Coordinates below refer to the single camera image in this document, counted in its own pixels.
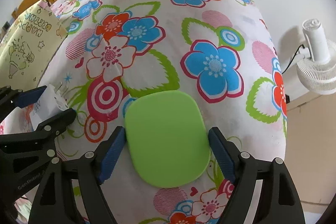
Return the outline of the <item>white floor fan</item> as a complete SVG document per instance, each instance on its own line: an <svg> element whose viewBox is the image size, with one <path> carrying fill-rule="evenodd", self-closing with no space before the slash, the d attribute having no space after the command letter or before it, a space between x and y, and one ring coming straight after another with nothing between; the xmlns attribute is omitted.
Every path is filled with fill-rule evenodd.
<svg viewBox="0 0 336 224"><path fill-rule="evenodd" d="M308 19L302 24L307 43L303 59L297 61L297 75L309 91L320 95L335 93L335 42L326 38L322 23Z"/></svg>

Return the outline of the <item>yellow patterned storage box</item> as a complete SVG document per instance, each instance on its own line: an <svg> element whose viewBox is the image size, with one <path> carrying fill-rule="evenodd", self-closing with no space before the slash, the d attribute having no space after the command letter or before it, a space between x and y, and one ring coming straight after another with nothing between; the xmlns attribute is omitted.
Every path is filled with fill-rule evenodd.
<svg viewBox="0 0 336 224"><path fill-rule="evenodd" d="M22 12L1 41L1 87L36 88L67 36L46 0Z"/></svg>

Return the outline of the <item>floral tablecloth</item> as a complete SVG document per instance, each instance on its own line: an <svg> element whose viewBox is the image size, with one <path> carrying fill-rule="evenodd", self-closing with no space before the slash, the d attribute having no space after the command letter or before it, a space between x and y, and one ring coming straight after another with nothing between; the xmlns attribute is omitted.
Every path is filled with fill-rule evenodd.
<svg viewBox="0 0 336 224"><path fill-rule="evenodd" d="M67 85L63 97L77 113L54 139L56 154L47 151L51 160L95 151L116 127L125 129L135 100L171 90L195 100L208 139L217 127L255 159L284 159L281 66L251 0L58 0L50 8L68 36L37 88ZM1 122L2 135L33 132L33 105L15 108ZM136 172L126 139L101 185L116 223L219 223L234 185L210 150L210 162L195 181L157 188ZM262 183L256 182L244 223L253 223Z"/></svg>

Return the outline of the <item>white 45W charger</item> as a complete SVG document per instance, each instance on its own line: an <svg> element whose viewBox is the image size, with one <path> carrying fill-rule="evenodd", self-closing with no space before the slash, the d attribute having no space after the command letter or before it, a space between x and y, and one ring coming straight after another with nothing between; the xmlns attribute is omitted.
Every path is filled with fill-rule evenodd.
<svg viewBox="0 0 336 224"><path fill-rule="evenodd" d="M40 123L69 108L62 93L67 90L68 86L63 85L62 82L56 86L47 85L38 101L34 103L32 112L30 112L33 130L36 130Z"/></svg>

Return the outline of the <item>green panda speaker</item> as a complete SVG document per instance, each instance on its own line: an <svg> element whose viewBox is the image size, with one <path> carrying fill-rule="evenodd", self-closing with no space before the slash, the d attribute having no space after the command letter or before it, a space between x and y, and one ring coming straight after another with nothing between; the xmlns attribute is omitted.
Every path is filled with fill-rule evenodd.
<svg viewBox="0 0 336 224"><path fill-rule="evenodd" d="M125 132L136 172L157 188L193 182L210 162L201 111L184 92L164 91L135 100L125 114Z"/></svg>

